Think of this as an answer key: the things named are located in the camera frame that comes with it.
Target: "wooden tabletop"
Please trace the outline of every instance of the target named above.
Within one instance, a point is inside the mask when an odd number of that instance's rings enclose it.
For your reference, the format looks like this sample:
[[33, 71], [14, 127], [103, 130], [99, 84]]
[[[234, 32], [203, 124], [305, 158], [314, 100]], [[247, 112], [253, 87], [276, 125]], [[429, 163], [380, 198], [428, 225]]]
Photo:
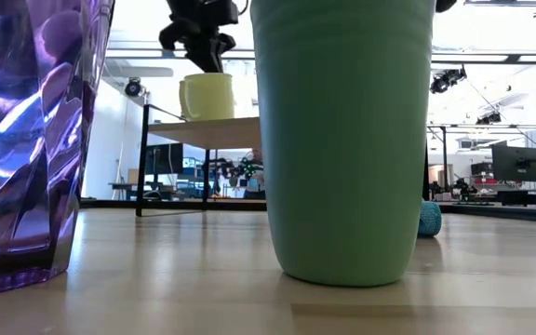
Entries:
[[148, 133], [202, 149], [259, 148], [260, 118], [153, 124]]

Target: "metal pole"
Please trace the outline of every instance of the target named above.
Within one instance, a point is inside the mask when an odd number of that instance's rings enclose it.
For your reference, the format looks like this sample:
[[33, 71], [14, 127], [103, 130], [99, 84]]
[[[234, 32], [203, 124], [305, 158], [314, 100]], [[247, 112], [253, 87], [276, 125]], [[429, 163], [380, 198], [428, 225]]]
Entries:
[[214, 151], [214, 181], [212, 182], [212, 191], [216, 194], [215, 186], [219, 186], [219, 150]]
[[202, 210], [206, 210], [208, 203], [208, 196], [210, 194], [210, 150], [206, 150], [206, 161], [204, 162], [206, 168], [204, 169], [204, 191], [202, 192]]
[[444, 191], [449, 190], [448, 184], [448, 146], [446, 145], [446, 127], [440, 127], [442, 129], [442, 142], [444, 144]]
[[144, 205], [144, 182], [146, 175], [146, 147], [148, 146], [148, 122], [150, 115], [150, 105], [144, 105], [143, 116], [141, 118], [141, 139], [140, 139], [140, 165], [138, 167], [138, 191], [136, 192], [136, 216], [141, 218], [141, 208]]
[[427, 159], [427, 143], [425, 143], [425, 169], [423, 172], [423, 200], [429, 201], [429, 162]]

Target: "ceiling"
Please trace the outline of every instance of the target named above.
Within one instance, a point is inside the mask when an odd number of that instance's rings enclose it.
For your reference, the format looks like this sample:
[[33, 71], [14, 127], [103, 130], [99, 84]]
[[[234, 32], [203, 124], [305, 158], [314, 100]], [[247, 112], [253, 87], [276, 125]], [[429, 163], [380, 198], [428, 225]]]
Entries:
[[[234, 0], [241, 8], [245, 0]], [[536, 8], [472, 7], [462, 0], [446, 13], [435, 16], [434, 48], [437, 50], [534, 50], [536, 51]], [[143, 42], [158, 47], [158, 32], [169, 23], [166, 0], [116, 0], [112, 41]], [[237, 48], [253, 49], [249, 11], [238, 25], [221, 31], [231, 34]]]
[[[245, 0], [235, 2], [240, 7], [245, 4]], [[434, 48], [454, 53], [536, 52], [535, 12], [536, 8], [458, 4], [435, 16]], [[120, 42], [127, 48], [160, 48], [156, 39], [158, 32], [169, 24], [168, 15], [166, 0], [117, 0], [111, 43]], [[240, 18], [238, 25], [223, 27], [221, 31], [235, 38], [237, 48], [253, 49], [248, 13]], [[138, 71], [144, 77], [149, 73], [146, 67], [169, 68], [174, 74], [167, 80], [180, 80], [187, 74], [199, 72], [188, 60], [108, 60], [108, 66], [114, 69], [111, 71], [114, 77], [122, 76], [121, 73], [134, 75]], [[431, 95], [428, 122], [474, 124], [482, 114], [498, 109], [504, 116], [503, 124], [536, 125], [536, 65], [466, 65], [465, 70], [468, 81], [462, 81], [444, 94]]]

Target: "wooden table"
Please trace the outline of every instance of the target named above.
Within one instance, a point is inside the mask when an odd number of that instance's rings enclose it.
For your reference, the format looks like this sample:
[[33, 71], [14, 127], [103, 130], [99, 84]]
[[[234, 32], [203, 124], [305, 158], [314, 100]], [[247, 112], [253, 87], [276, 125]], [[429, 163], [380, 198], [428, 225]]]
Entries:
[[[206, 150], [207, 164], [210, 161], [210, 150], [260, 148], [260, 118], [246, 117], [224, 120], [183, 122], [172, 124], [149, 125], [150, 109], [165, 112], [151, 104], [145, 104], [142, 114], [142, 133], [140, 167], [138, 175], [138, 201], [136, 216], [141, 217], [141, 211], [149, 206], [143, 198], [144, 170], [146, 165], [146, 147], [148, 134], [154, 134], [169, 140], [193, 145]], [[204, 192], [202, 194], [202, 210], [206, 210], [210, 193], [209, 168], [204, 171]]]
[[148, 133], [207, 150], [261, 146], [259, 117], [154, 124]]

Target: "person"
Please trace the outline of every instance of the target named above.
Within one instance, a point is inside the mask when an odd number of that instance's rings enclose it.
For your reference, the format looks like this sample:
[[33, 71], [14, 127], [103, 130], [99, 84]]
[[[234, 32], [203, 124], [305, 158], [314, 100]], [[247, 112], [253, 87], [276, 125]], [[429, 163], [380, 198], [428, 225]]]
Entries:
[[264, 200], [266, 199], [266, 189], [264, 188], [264, 165], [260, 149], [251, 151], [252, 158], [249, 164], [253, 169], [253, 174], [248, 180], [248, 186], [243, 194], [244, 199]]

